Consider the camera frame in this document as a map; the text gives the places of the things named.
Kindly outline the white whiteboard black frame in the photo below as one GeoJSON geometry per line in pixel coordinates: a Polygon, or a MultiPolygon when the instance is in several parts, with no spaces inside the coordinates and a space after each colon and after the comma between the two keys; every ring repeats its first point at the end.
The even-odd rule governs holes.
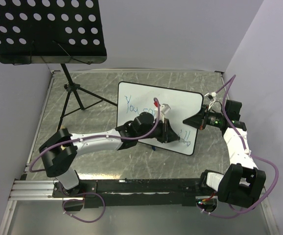
{"type": "Polygon", "coordinates": [[[198,130],[183,124],[183,120],[200,111],[203,105],[203,95],[201,93],[120,82],[118,84],[117,126],[133,120],[142,112],[154,115],[153,98],[155,97],[160,104],[165,103],[171,107],[166,118],[169,119],[172,129],[186,142],[160,143],[156,139],[145,139],[139,142],[187,156],[192,155],[198,130]]]}

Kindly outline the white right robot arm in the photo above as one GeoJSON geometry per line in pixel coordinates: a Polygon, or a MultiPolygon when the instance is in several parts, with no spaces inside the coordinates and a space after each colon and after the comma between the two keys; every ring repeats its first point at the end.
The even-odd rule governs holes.
{"type": "Polygon", "coordinates": [[[230,166],[226,173],[205,170],[198,184],[199,191],[204,195],[216,191],[219,201],[248,208],[258,201],[266,174],[250,156],[246,125],[239,120],[241,107],[240,102],[227,100],[224,111],[214,113],[208,105],[202,105],[200,111],[183,120],[183,124],[199,130],[208,125],[219,128],[228,148],[230,166]]]}

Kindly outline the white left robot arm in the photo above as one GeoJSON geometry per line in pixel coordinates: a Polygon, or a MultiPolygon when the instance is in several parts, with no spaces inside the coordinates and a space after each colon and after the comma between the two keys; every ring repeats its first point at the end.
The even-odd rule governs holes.
{"type": "Polygon", "coordinates": [[[134,120],[107,132],[72,134],[67,129],[57,131],[40,148],[46,174],[56,178],[71,197],[80,194],[82,185],[71,164],[79,156],[104,150],[123,150],[137,145],[138,140],[155,139],[160,143],[179,141],[167,118],[154,118],[143,112],[134,120]]]}

